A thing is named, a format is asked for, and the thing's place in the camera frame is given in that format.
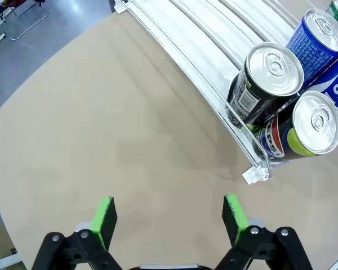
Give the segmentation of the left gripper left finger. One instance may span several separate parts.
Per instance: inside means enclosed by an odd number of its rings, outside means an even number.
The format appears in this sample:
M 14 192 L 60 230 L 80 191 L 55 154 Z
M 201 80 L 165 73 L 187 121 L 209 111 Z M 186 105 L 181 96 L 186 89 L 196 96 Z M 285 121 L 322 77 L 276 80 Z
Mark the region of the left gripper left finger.
M 75 269 L 87 263 L 91 269 L 121 269 L 109 253 L 117 222 L 113 197 L 105 197 L 89 228 L 64 236 L 48 233 L 38 250 L 32 269 Z

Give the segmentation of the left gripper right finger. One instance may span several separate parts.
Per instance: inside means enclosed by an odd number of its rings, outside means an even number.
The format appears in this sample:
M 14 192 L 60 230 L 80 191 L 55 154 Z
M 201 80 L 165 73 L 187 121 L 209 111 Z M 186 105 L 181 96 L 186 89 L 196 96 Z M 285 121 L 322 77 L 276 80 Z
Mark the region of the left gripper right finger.
M 313 268 L 293 228 L 271 232 L 250 225 L 235 194 L 224 196 L 222 219 L 232 247 L 216 269 L 248 269 L 254 260 L 263 260 L 269 269 Z

